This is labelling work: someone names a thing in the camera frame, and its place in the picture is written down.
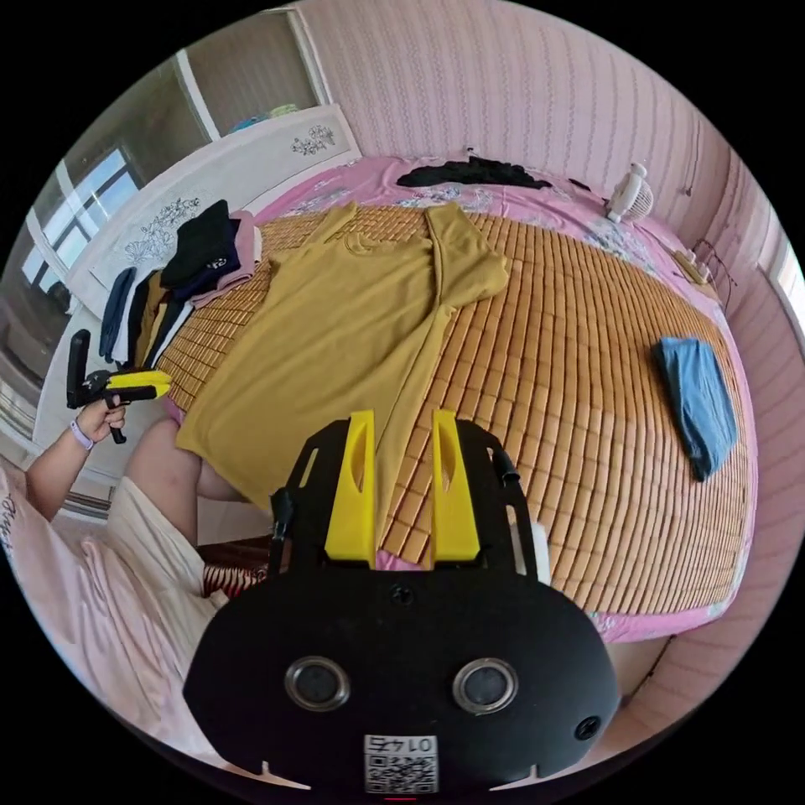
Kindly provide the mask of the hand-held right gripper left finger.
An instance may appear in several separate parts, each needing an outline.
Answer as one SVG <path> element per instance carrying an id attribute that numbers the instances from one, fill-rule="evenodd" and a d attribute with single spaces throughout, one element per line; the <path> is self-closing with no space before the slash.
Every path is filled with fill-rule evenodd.
<path id="1" fill-rule="evenodd" d="M 330 561 L 374 561 L 375 420 L 372 411 L 350 417 L 325 539 Z"/>

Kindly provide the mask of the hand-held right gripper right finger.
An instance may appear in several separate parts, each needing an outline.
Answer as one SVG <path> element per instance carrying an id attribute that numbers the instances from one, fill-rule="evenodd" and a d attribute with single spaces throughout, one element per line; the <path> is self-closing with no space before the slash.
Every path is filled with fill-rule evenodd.
<path id="1" fill-rule="evenodd" d="M 438 409 L 432 427 L 432 561 L 474 563 L 480 539 L 455 413 Z"/>

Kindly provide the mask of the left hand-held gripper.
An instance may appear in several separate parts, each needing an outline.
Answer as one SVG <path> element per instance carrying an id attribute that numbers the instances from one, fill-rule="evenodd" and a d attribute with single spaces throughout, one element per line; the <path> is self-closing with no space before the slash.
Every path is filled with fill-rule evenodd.
<path id="1" fill-rule="evenodd" d="M 125 407 L 141 401 L 151 401 L 164 396 L 171 385 L 171 377 L 160 370 L 96 371 L 80 385 L 80 409 L 95 401 L 104 399 L 112 403 L 117 397 Z M 125 444 L 126 436 L 121 431 L 115 444 Z"/>

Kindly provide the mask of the person's left hand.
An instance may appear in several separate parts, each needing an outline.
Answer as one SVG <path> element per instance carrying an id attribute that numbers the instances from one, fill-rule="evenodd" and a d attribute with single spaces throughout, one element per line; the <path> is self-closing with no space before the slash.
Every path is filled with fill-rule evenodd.
<path id="1" fill-rule="evenodd" d="M 117 397 L 112 403 L 104 399 L 91 402 L 83 407 L 75 417 L 80 432 L 93 444 L 99 444 L 109 436 L 117 439 L 125 423 L 126 407 Z"/>

